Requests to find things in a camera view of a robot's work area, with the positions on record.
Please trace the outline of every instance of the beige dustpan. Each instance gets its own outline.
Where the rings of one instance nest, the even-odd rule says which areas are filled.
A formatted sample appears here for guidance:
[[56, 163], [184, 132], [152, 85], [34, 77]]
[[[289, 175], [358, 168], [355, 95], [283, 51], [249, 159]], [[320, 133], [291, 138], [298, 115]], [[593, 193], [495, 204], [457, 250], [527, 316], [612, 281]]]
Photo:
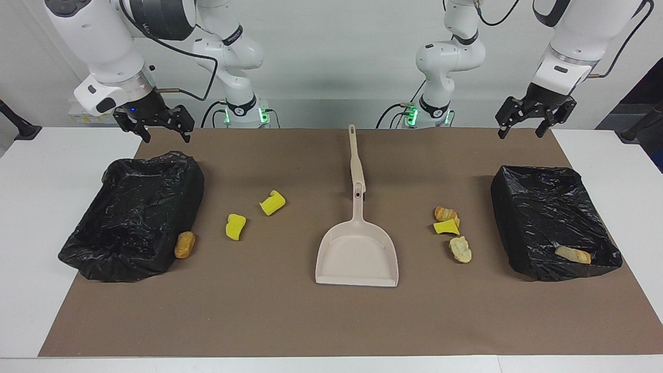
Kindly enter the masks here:
[[389, 235], [363, 218], [363, 172], [357, 154], [355, 128], [350, 126], [353, 191], [352, 220], [334, 226], [322, 238], [316, 263], [316, 282], [336, 285], [395, 287], [398, 285], [396, 249]]

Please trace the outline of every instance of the plastic bag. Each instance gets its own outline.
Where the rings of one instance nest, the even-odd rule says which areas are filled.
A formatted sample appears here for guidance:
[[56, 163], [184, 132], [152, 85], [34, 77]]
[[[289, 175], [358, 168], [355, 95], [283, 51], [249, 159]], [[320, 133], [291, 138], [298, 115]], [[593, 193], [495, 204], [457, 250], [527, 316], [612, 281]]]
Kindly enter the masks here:
[[191, 230], [203, 197], [196, 161], [179, 151], [120, 159], [58, 258], [88, 279], [131, 282], [168, 271], [177, 236]]
[[[537, 280], [562, 281], [603, 275], [622, 266], [621, 253], [574, 170], [502, 166], [491, 194], [497, 227], [515, 271]], [[559, 246], [589, 252], [591, 264], [556, 255]]]

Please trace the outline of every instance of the brown paper sheet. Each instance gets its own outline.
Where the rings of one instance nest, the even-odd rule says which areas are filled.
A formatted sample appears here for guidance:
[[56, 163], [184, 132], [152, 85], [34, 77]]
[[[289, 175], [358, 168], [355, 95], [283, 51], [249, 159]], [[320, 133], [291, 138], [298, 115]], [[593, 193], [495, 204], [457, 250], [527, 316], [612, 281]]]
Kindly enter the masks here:
[[[568, 166], [551, 134], [359, 131], [365, 217], [391, 235], [400, 266], [398, 287], [379, 289], [314, 280], [322, 236], [351, 217], [347, 131], [209, 129], [189, 145], [151, 133], [137, 157], [179, 149], [205, 173], [194, 253], [133, 284], [78, 276], [40, 356], [663, 353], [626, 265], [560, 283], [509, 267], [489, 186], [501, 165]], [[266, 217], [258, 202], [272, 189], [288, 204]], [[437, 205], [459, 212], [471, 263], [435, 235]], [[249, 219], [240, 242], [224, 235], [233, 212]]]

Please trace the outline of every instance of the food scrap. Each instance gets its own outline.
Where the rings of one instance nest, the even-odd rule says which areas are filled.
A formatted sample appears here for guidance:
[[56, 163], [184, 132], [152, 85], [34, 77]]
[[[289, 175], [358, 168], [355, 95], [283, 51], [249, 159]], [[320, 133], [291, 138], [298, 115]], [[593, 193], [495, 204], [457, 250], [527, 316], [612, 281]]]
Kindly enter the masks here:
[[555, 254], [562, 256], [570, 261], [581, 264], [591, 264], [591, 255], [583, 250], [560, 246], [555, 250]]
[[460, 228], [460, 218], [458, 213], [451, 208], [444, 208], [439, 206], [435, 209], [435, 219], [438, 222], [445, 222], [447, 220], [453, 220], [458, 228]]
[[178, 259], [186, 259], [191, 255], [196, 243], [196, 235], [192, 232], [183, 232], [177, 237], [177, 244], [175, 245], [175, 257]]
[[228, 224], [225, 225], [225, 235], [231, 240], [239, 241], [239, 235], [247, 223], [247, 219], [242, 215], [230, 214]]
[[453, 238], [449, 242], [449, 248], [453, 257], [460, 263], [469, 263], [472, 260], [472, 251], [469, 249], [465, 236]]

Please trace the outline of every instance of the yellow sponge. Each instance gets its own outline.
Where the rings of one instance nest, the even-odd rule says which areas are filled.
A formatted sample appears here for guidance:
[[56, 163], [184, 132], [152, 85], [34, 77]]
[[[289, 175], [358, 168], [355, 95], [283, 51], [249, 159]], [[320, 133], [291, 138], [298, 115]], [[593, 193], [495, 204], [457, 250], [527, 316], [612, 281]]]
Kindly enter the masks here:
[[269, 195], [269, 198], [260, 203], [260, 207], [263, 209], [267, 216], [274, 214], [279, 208], [282, 208], [286, 204], [286, 199], [283, 198], [279, 192], [272, 190]]
[[239, 241], [239, 234], [247, 223], [247, 219], [242, 215], [228, 215], [228, 224], [225, 225], [225, 235], [231, 240]]
[[460, 232], [458, 231], [458, 227], [455, 225], [455, 222], [453, 219], [446, 220], [444, 222], [440, 223], [435, 223], [433, 224], [433, 228], [435, 228], [435, 232], [437, 234], [443, 234], [443, 233], [453, 233], [457, 234], [460, 236]]

